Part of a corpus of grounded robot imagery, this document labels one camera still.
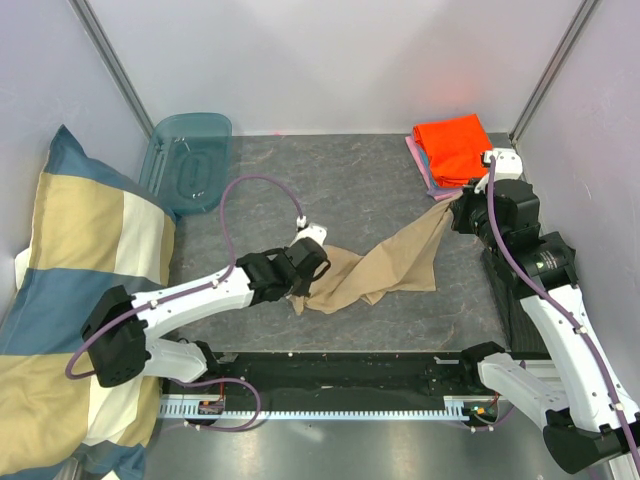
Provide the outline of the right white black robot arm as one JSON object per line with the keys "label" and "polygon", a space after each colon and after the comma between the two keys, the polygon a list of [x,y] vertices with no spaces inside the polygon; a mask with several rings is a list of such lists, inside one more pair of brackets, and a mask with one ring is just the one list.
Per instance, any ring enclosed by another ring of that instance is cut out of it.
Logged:
{"label": "right white black robot arm", "polygon": [[567,473],[629,455],[639,458],[639,406],[622,386],[584,306],[575,251],[557,232],[541,234],[540,201],[522,180],[483,187],[474,180],[451,205],[452,228],[473,234],[509,301],[533,323],[561,388],[538,379],[493,342],[462,353],[458,381],[467,392],[496,391],[543,434]]}

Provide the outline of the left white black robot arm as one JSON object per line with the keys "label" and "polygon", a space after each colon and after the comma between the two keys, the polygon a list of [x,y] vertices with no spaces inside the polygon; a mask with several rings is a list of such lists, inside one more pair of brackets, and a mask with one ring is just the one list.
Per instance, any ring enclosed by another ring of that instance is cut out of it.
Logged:
{"label": "left white black robot arm", "polygon": [[330,266],[324,239],[306,229],[287,247],[241,257],[232,271],[164,290],[108,289],[81,329],[99,385],[111,388],[150,376],[211,392],[220,378],[211,354],[197,343],[171,341],[167,334],[214,314],[308,295]]}

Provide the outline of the beige t shirt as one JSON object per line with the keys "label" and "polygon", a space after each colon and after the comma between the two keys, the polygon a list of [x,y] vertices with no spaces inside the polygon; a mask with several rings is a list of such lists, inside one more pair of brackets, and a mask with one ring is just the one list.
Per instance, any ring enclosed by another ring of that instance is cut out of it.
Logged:
{"label": "beige t shirt", "polygon": [[435,257],[452,218],[450,203],[443,201],[363,256],[327,246],[331,267],[307,296],[289,297],[294,311],[331,314],[359,300],[374,305],[389,292],[435,291]]}

